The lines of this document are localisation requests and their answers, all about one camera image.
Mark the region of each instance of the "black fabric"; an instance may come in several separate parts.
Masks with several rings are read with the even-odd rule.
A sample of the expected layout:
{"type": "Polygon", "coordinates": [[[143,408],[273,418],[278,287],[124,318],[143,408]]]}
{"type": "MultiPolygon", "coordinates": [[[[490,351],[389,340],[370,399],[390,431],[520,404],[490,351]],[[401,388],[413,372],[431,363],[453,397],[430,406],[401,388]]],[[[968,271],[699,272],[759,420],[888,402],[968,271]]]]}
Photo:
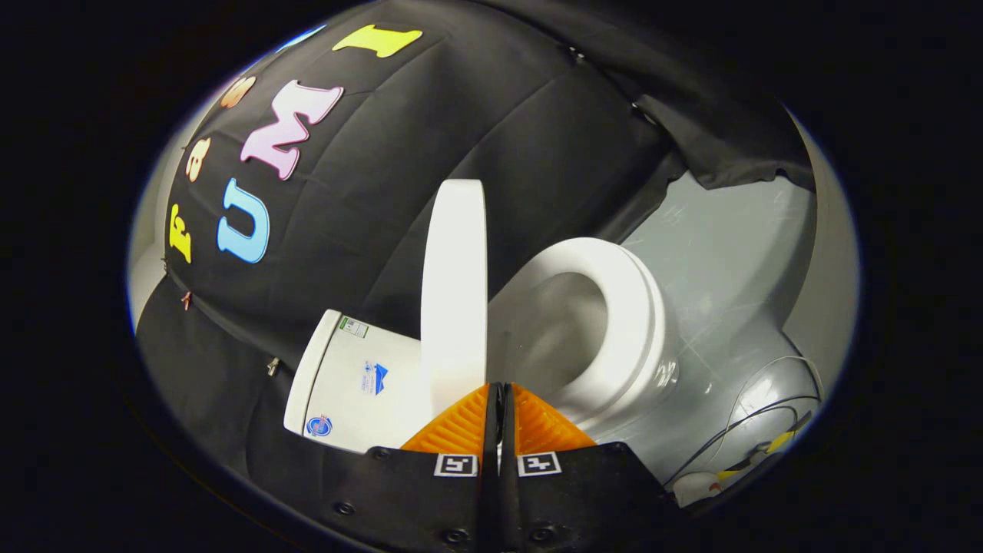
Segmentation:
{"type": "Polygon", "coordinates": [[[192,183],[175,177],[169,206],[193,237],[193,262],[167,249],[175,278],[223,327],[296,364],[325,309],[419,335],[419,292],[431,201],[446,178],[480,178],[489,229],[489,295],[551,243],[589,232],[633,194],[670,141],[594,66],[497,10],[454,1],[389,0],[342,14],[246,75],[233,109],[215,107],[190,140],[211,137],[192,183]],[[423,36],[389,58],[331,51],[365,25],[423,36]],[[239,160],[290,80],[345,94],[310,137],[286,181],[239,160]],[[250,217],[225,210],[230,178],[262,199],[264,257],[220,252],[218,221],[244,234],[250,217]]]}
{"type": "Polygon", "coordinates": [[[272,356],[232,338],[194,303],[185,311],[183,296],[174,280],[161,280],[144,307],[137,345],[161,398],[185,430],[216,461],[249,476],[251,413],[272,356]]]}
{"type": "Polygon", "coordinates": [[[664,126],[707,189],[788,180],[815,191],[805,145],[779,101],[747,75],[597,0],[477,0],[536,25],[611,73],[664,126]]]}
{"type": "MultiPolygon", "coordinates": [[[[687,149],[676,136],[676,150],[659,117],[653,124],[632,106],[640,90],[668,101],[646,89],[645,78],[658,76],[642,75],[653,71],[651,56],[619,60],[604,42],[587,39],[618,35],[587,25],[587,16],[555,3],[542,13],[529,6],[543,16],[541,26],[464,1],[360,6],[261,60],[246,73],[257,81],[241,102],[214,106],[189,142],[188,152],[211,137],[196,182],[178,171],[168,209],[180,206],[193,262],[166,249],[170,274],[138,330],[146,365],[175,416],[218,462],[320,522],[331,520],[325,486],[343,476],[334,470],[339,456],[350,454],[283,428],[293,371],[329,308],[419,336],[424,248],[444,179],[484,183],[492,297],[552,243],[580,235],[623,239],[687,164],[702,167],[698,178],[708,187],[753,172],[718,165],[721,172],[713,173],[699,164],[706,161],[699,148],[687,149]],[[557,14],[563,18],[551,19],[557,14]],[[424,34],[389,58],[360,48],[331,51],[370,24],[424,34]],[[577,46],[590,55],[571,53],[567,42],[542,31],[549,25],[582,26],[577,46]],[[602,71],[602,62],[616,71],[602,71]],[[272,167],[239,154],[252,131],[275,121],[270,103],[293,79],[342,86],[345,94],[320,123],[306,125],[310,137],[292,145],[300,162],[281,181],[272,167]],[[223,216],[244,234],[253,230],[247,215],[223,207],[233,177],[269,213],[269,242],[255,264],[216,246],[223,216]],[[188,290],[185,311],[180,300],[188,290]],[[270,378],[266,364],[274,356],[281,370],[270,378]]],[[[721,136],[739,140],[734,132],[721,136]]]]}

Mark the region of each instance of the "label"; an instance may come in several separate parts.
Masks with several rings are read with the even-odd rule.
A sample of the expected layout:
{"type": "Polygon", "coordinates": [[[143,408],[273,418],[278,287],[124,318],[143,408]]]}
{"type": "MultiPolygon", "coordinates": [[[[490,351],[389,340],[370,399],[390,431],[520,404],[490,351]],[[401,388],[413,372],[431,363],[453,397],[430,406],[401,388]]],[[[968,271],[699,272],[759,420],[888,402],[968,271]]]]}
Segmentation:
{"type": "Polygon", "coordinates": [[[359,323],[355,319],[342,317],[341,325],[338,327],[338,329],[345,331],[346,333],[353,334],[359,338],[364,338],[366,333],[369,331],[369,325],[359,323]]]}
{"type": "Polygon", "coordinates": [[[478,475],[478,456],[437,454],[434,476],[469,478],[478,475]]]}
{"type": "Polygon", "coordinates": [[[316,416],[308,421],[307,429],[312,436],[327,436],[331,433],[331,419],[324,415],[316,416]]]}
{"type": "Polygon", "coordinates": [[[519,477],[544,476],[546,474],[560,474],[563,470],[559,467],[559,459],[556,452],[544,454],[530,454],[519,456],[519,477]]]}
{"type": "Polygon", "coordinates": [[[362,371],[362,393],[366,396],[378,396],[378,393],[384,388],[382,379],[388,372],[382,365],[366,361],[362,371]]]}

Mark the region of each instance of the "black wire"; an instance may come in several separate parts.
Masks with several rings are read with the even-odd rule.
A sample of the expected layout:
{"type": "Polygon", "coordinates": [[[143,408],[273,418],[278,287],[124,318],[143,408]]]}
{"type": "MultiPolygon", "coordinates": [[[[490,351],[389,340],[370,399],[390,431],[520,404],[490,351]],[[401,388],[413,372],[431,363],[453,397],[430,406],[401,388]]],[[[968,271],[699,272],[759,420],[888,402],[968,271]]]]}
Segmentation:
{"type": "Polygon", "coordinates": [[[754,417],[756,417],[756,416],[758,416],[758,415],[760,415],[762,413],[766,413],[768,411],[774,411],[774,410],[778,410],[778,409],[791,409],[792,413],[795,415],[795,424],[798,424],[798,411],[795,410],[794,407],[791,407],[789,405],[781,405],[781,403],[785,403],[786,401],[792,401],[793,399],[814,399],[816,401],[820,401],[820,399],[819,399],[818,396],[792,396],[790,398],[780,399],[780,400],[775,401],[773,403],[769,403],[769,404],[765,405],[764,407],[761,407],[760,409],[758,409],[758,410],[754,411],[753,413],[747,415],[746,417],[738,420],[737,422],[734,422],[734,423],[730,424],[730,426],[728,426],[728,427],[724,428],[723,430],[721,430],[720,432],[718,432],[716,436],[714,436],[713,438],[711,438],[706,444],[703,445],[702,448],[700,448],[695,454],[693,454],[693,457],[689,458],[689,460],[687,460],[679,468],[679,470],[677,470],[676,472],[674,472],[672,474],[672,476],[670,476],[665,481],[665,483],[666,484],[669,484],[672,481],[672,479],[675,478],[676,476],[678,476],[679,473],[682,472],[683,469],[685,469],[687,466],[689,466],[689,464],[691,462],[695,461],[696,458],[698,458],[701,455],[703,455],[703,452],[705,452],[708,449],[710,449],[710,446],[713,446],[717,442],[717,440],[719,440],[720,438],[722,438],[727,432],[730,432],[731,430],[733,430],[734,428],[738,427],[741,423],[747,421],[748,419],[754,418],[754,417]]]}

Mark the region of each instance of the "toilet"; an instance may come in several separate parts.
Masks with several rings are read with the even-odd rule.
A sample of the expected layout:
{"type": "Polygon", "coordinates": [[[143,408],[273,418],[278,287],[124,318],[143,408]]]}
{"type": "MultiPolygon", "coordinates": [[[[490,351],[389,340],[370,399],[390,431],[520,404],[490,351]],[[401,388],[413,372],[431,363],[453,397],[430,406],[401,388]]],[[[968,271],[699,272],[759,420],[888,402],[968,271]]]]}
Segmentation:
{"type": "Polygon", "coordinates": [[[437,192],[424,259],[421,339],[327,310],[297,368],[283,425],[363,453],[400,448],[486,382],[515,382],[592,438],[655,408],[677,378],[655,279],[596,238],[548,247],[488,301],[480,181],[437,192]]]}
{"type": "Polygon", "coordinates": [[[675,387],[662,292],[627,249],[572,238],[530,260],[489,304],[488,380],[516,382],[592,437],[675,387]]]}

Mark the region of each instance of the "yellow letter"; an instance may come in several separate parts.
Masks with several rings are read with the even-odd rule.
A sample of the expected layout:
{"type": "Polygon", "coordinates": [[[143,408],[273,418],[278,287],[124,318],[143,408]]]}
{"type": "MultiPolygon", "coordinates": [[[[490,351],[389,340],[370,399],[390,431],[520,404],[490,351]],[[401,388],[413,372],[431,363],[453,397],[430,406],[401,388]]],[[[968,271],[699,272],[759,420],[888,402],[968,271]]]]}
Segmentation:
{"type": "Polygon", "coordinates": [[[185,255],[185,261],[191,263],[191,233],[185,232],[184,220],[178,217],[178,205],[171,208],[171,227],[168,242],[185,255]]]}
{"type": "Polygon", "coordinates": [[[340,50],[347,46],[355,46],[375,50],[376,57],[387,58],[423,35],[422,31],[384,31],[376,29],[375,25],[368,25],[345,36],[331,49],[340,50]]]}

